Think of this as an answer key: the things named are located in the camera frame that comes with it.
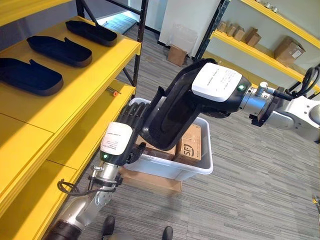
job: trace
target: person's foot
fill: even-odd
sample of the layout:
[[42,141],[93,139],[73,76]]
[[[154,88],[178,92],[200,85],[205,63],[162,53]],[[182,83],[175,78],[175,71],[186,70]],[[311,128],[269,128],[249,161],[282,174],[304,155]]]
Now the person's foot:
[[174,230],[171,226],[167,226],[162,234],[162,240],[172,240],[174,236]]
[[102,227],[102,240],[104,236],[112,235],[114,233],[116,220],[113,216],[108,216],[103,223]]

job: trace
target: floor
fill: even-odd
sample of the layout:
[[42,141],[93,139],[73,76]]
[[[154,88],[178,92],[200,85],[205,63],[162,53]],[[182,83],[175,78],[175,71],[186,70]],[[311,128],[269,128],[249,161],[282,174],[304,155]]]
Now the floor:
[[[135,39],[137,27],[127,35]],[[158,37],[145,31],[136,96],[149,100],[157,86],[166,88],[182,69],[166,60],[168,49],[157,44]],[[133,66],[134,61],[127,66],[130,73]],[[117,79],[126,77],[121,73]],[[171,198],[121,185],[80,239],[100,239],[108,215],[115,216],[116,233],[137,240],[160,240],[168,225],[174,240],[319,239],[311,201],[320,190],[319,145],[251,125],[242,112],[225,119],[201,117],[210,124],[213,173],[184,181],[182,194]],[[98,161],[95,156],[91,165]],[[79,181],[82,190],[90,171]]]

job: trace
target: box on shelf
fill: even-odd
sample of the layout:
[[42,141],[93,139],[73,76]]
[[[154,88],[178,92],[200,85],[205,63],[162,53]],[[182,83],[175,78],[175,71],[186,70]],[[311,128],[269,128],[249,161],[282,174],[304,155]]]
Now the box on shelf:
[[251,47],[254,47],[261,39],[261,36],[257,33],[258,29],[252,28],[248,36],[245,38],[245,43]]
[[182,181],[138,171],[130,171],[124,167],[120,168],[119,173],[123,177],[124,184],[143,190],[148,189],[155,194],[173,196],[182,192]]
[[224,32],[227,28],[227,24],[224,21],[221,21],[218,25],[218,27],[216,28],[219,32]]
[[238,26],[234,32],[233,37],[235,40],[241,41],[244,35],[245,35],[245,30],[242,27]]
[[191,124],[176,147],[175,162],[195,165],[201,161],[201,128]]
[[151,145],[150,143],[147,143],[141,136],[138,136],[135,144],[139,145],[140,143],[143,143],[143,142],[146,143],[145,150],[143,151],[144,154],[161,158],[161,159],[167,159],[167,160],[174,159],[176,154],[176,146],[174,146],[168,151],[163,151]]
[[226,34],[229,37],[232,37],[235,34],[236,29],[237,29],[237,26],[235,24],[230,24],[230,26],[228,27],[228,30],[226,31]]
[[290,36],[286,36],[274,51],[274,58],[288,67],[305,52],[302,45]]
[[167,60],[181,67],[182,64],[184,64],[185,62],[186,55],[186,51],[182,50],[181,48],[175,45],[171,45]]

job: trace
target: white plastic bin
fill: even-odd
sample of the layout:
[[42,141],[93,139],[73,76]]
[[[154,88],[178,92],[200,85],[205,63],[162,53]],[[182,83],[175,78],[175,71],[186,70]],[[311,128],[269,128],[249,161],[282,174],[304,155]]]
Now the white plastic bin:
[[[132,103],[150,103],[150,101],[136,97],[130,101]],[[201,117],[197,117],[194,124],[201,127],[201,161],[191,166],[180,162],[162,159],[159,157],[142,154],[134,163],[126,164],[124,167],[131,171],[152,174],[177,181],[184,181],[196,174],[211,174],[214,170],[209,124]]]

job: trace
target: brown cardboard box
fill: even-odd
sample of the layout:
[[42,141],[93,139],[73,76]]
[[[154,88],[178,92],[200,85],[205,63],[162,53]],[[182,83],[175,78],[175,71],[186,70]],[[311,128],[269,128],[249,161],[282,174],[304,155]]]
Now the brown cardboard box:
[[168,55],[168,61],[181,67],[185,62],[186,55],[186,51],[183,51],[181,48],[175,45],[171,45]]
[[251,47],[254,47],[261,39],[261,36],[257,33],[258,29],[252,28],[248,36],[245,38],[245,43]]
[[233,37],[235,40],[241,41],[241,39],[244,37],[244,35],[245,35],[245,30],[242,27],[238,26],[234,32]]
[[161,158],[161,159],[167,159],[167,160],[172,160],[175,157],[176,154],[176,146],[171,148],[168,151],[162,151],[154,146],[152,146],[150,143],[147,143],[141,136],[138,136],[135,144],[139,145],[140,143],[145,142],[145,150],[143,151],[144,154]]
[[229,37],[232,37],[232,36],[235,34],[236,29],[237,29],[237,26],[236,26],[236,25],[230,24],[228,30],[226,31],[226,34],[227,34]]
[[123,183],[140,189],[148,189],[155,194],[173,196],[182,192],[182,181],[155,176],[138,171],[130,171],[124,167],[119,172],[123,177]]
[[176,146],[174,161],[194,165],[201,160],[201,128],[192,124]]
[[227,24],[224,21],[221,21],[218,25],[218,27],[216,28],[219,32],[224,32],[227,28]]
[[288,67],[305,52],[302,45],[290,36],[286,36],[274,51],[274,58]]

